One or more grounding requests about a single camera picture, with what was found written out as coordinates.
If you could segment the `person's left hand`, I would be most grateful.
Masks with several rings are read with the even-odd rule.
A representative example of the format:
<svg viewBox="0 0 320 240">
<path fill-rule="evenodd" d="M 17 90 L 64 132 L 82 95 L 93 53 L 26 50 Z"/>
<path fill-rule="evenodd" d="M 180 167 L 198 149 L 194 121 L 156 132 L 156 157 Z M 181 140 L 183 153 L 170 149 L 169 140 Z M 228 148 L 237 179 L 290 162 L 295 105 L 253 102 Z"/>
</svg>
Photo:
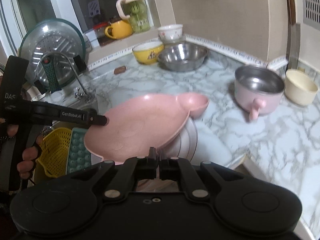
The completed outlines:
<svg viewBox="0 0 320 240">
<path fill-rule="evenodd" d="M 17 164 L 17 170 L 21 179 L 28 179 L 31 176 L 31 172 L 34 170 L 34 161 L 41 155 L 40 144 L 42 142 L 42 135 L 39 134 L 32 147 L 26 148 L 22 152 L 22 161 Z"/>
</svg>

